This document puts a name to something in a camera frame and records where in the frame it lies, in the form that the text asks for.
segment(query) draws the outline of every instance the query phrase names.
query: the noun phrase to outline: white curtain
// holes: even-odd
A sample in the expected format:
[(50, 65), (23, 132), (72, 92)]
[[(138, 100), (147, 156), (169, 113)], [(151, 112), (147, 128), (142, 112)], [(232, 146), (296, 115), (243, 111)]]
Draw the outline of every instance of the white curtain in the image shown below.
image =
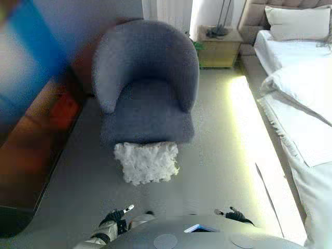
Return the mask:
[(166, 22), (189, 32), (192, 0), (142, 0), (144, 19)]

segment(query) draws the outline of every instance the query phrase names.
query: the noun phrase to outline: armchair backrest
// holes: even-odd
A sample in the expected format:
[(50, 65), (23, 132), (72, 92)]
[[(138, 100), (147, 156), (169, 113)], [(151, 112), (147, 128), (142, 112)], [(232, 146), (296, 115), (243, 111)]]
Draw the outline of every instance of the armchair backrest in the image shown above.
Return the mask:
[(102, 110), (112, 113), (123, 88), (143, 78), (167, 81), (184, 112), (198, 92), (199, 62), (190, 39), (174, 27), (136, 20), (105, 33), (93, 58), (93, 86)]

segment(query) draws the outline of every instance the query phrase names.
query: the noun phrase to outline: nightstand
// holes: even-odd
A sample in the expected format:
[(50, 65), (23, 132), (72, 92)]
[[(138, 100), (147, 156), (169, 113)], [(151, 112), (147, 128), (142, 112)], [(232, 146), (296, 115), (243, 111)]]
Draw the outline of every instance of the nightstand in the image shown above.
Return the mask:
[(206, 32), (212, 27), (201, 25), (198, 28), (198, 42), (204, 46), (199, 51), (199, 62), (202, 67), (233, 67), (243, 41), (241, 35), (237, 29), (227, 27), (227, 35), (209, 38)]

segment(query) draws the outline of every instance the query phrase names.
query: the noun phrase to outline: tufted headboard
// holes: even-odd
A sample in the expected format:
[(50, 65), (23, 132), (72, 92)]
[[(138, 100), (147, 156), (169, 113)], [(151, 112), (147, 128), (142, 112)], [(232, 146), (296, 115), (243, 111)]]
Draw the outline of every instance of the tufted headboard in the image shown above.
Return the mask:
[(269, 30), (265, 6), (285, 9), (307, 9), (332, 4), (332, 0), (247, 0), (238, 26), (245, 44), (254, 44), (260, 30)]

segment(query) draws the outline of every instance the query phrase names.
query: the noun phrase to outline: blue object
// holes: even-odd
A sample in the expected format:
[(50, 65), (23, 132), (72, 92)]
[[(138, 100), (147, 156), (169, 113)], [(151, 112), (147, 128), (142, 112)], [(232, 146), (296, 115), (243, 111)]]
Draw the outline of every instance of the blue object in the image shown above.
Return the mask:
[(190, 39), (172, 26), (138, 20), (108, 31), (94, 56), (93, 82), (104, 144), (192, 139), (199, 62)]

